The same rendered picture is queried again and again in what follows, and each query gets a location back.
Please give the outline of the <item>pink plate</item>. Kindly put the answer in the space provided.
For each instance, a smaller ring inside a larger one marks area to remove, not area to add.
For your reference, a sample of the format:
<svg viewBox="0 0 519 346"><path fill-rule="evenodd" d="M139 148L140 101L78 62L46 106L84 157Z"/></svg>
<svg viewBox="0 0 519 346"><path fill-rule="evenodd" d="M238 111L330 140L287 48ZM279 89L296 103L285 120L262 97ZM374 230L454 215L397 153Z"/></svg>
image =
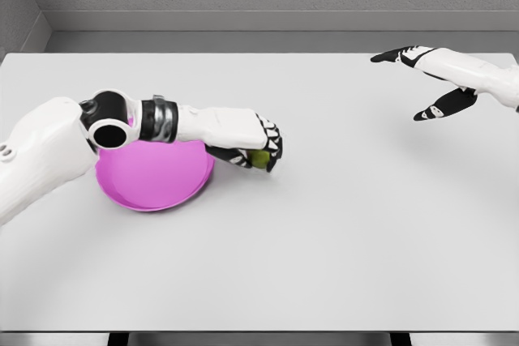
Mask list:
<svg viewBox="0 0 519 346"><path fill-rule="evenodd" d="M119 149L101 149L95 171L111 201L151 212L176 207L198 194L214 164L200 141L135 141Z"/></svg>

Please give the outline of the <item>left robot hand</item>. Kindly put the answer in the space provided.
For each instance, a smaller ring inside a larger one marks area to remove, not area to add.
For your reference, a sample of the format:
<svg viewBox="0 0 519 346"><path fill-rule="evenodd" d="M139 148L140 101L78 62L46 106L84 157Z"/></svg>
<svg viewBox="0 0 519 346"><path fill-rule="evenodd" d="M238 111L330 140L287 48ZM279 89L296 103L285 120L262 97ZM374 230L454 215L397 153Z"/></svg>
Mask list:
<svg viewBox="0 0 519 346"><path fill-rule="evenodd" d="M250 150L270 153L266 169L271 172L282 158L283 138L278 126L251 109L209 108L201 111L205 150L219 160L245 169L254 168Z"/></svg>

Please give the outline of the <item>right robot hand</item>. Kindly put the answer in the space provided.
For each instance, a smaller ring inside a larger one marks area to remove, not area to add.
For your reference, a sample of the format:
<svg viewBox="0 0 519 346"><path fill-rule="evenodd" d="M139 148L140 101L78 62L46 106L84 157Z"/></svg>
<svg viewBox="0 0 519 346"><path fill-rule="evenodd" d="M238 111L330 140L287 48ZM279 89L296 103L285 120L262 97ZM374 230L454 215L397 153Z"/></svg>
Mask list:
<svg viewBox="0 0 519 346"><path fill-rule="evenodd" d="M446 48L406 46L376 54L374 63L400 62L457 87L414 115L416 122L452 116L474 105L478 93L491 85L500 68L482 59Z"/></svg>

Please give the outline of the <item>green apple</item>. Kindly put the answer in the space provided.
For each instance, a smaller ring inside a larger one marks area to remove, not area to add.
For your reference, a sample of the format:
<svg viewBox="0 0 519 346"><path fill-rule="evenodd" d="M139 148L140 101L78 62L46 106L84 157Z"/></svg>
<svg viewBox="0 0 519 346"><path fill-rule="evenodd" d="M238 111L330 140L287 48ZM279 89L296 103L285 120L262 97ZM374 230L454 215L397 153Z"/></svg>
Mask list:
<svg viewBox="0 0 519 346"><path fill-rule="evenodd" d="M247 157L251 165L257 169L266 169L270 161L270 153L264 150L250 150Z"/></svg>

